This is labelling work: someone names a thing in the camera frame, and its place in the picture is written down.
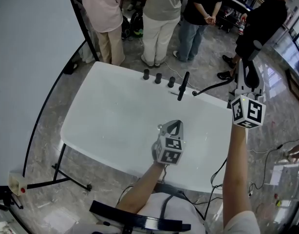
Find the gray sleeve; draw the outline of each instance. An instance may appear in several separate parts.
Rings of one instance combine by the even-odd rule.
[[[260,234],[256,216],[251,211],[237,214],[224,228],[224,234]]]

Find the white shirt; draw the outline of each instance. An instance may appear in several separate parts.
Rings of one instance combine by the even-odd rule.
[[[110,32],[122,24],[120,0],[82,0],[82,4],[97,32]]]
[[[149,197],[139,215],[159,218],[163,202],[169,194],[156,193]],[[181,220],[183,224],[190,224],[191,230],[185,234],[205,234],[204,225],[199,221],[194,206],[184,199],[172,197],[166,206],[165,219]],[[101,232],[103,234],[121,234],[122,230],[114,226],[75,224],[68,234],[92,234]],[[260,234],[260,229],[253,212],[242,212],[234,216],[224,229],[225,234]]]

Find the black shoe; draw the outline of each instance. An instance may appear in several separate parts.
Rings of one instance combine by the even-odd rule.
[[[227,57],[226,55],[223,55],[222,58],[229,65],[231,69],[235,68],[236,64],[232,63],[233,58]]]
[[[217,77],[221,80],[228,80],[231,78],[231,73],[229,71],[217,73]]]

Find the hand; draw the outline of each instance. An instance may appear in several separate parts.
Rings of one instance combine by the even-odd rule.
[[[246,13],[242,14],[242,16],[241,16],[241,20],[244,19],[245,21],[247,21],[247,16],[248,16],[248,15],[247,15]]]
[[[208,18],[205,18],[206,23],[212,24],[212,17],[209,16]]]
[[[211,24],[212,24],[212,25],[216,25],[216,17],[215,17],[215,16],[212,16],[212,17],[211,17],[211,20],[212,20]]]

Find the white table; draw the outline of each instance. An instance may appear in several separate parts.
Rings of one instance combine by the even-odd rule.
[[[156,75],[159,69],[150,71]],[[179,85],[143,80],[143,73],[96,62],[81,85],[63,123],[64,143],[80,153],[125,173],[141,176],[153,163],[151,146],[159,124],[184,124],[184,154],[167,168],[165,181],[183,189],[211,192],[210,177],[227,156],[231,110],[207,94],[193,97],[187,88],[177,100]],[[214,184],[223,181],[224,168]]]

